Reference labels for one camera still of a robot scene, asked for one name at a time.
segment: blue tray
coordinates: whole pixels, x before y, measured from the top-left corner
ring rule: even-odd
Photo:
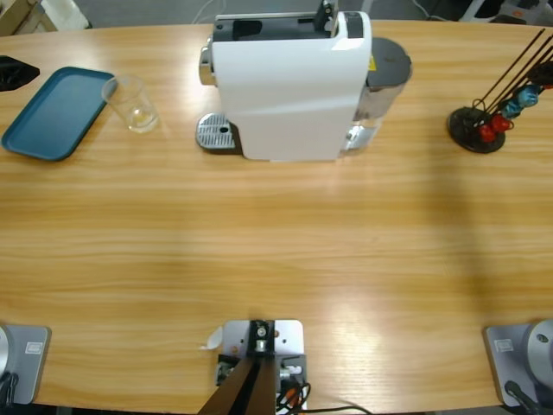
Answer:
[[[102,86],[112,77],[79,67],[58,69],[3,134],[3,147],[49,161],[70,156],[104,108]]]

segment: wood grain tabletop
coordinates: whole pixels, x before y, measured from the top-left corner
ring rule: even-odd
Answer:
[[[483,95],[537,28],[375,22],[414,74],[368,149],[334,163],[203,153],[211,26],[0,38],[41,69],[0,93],[0,133],[65,66],[132,73],[162,122],[105,108],[67,160],[0,150],[0,320],[46,325],[37,401],[196,412],[227,320],[305,328],[311,406],[374,412],[497,405],[482,330],[553,316],[552,93],[505,147],[458,147],[446,118]]]

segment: clear glass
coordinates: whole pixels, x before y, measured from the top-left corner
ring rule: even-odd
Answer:
[[[144,82],[136,76],[111,78],[102,87],[102,98],[131,131],[151,131],[159,122],[159,115],[149,100]]]

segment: white paper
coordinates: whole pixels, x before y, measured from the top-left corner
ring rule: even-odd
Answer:
[[[223,326],[218,326],[207,339],[207,343],[200,350],[215,350],[223,342]]]

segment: black stand base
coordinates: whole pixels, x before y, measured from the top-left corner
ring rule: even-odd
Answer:
[[[474,151],[475,153],[493,153],[503,147],[505,143],[505,133],[496,135],[491,143],[483,143],[480,139],[478,129],[474,128],[474,123],[483,114],[478,108],[460,108],[454,111],[448,118],[448,130],[451,138],[461,147]]]

